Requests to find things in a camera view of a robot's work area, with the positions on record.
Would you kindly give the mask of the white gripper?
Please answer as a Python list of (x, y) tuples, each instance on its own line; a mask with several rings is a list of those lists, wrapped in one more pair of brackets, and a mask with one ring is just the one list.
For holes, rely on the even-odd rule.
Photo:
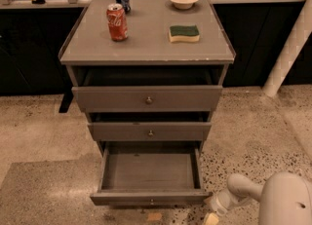
[(239, 197), (232, 194), (228, 189), (223, 189), (208, 198), (210, 211), (205, 215), (203, 225), (217, 225), (218, 216), (224, 216), (233, 208), (246, 206), (251, 202), (249, 197)]

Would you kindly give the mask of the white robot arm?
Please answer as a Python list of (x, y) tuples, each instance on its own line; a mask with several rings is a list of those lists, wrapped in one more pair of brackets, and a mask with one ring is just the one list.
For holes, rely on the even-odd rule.
[(259, 203), (258, 225), (312, 225), (312, 183), (285, 171), (274, 173), (263, 185), (230, 174), (226, 188), (205, 199), (209, 212), (203, 225), (217, 225), (221, 216), (250, 200)]

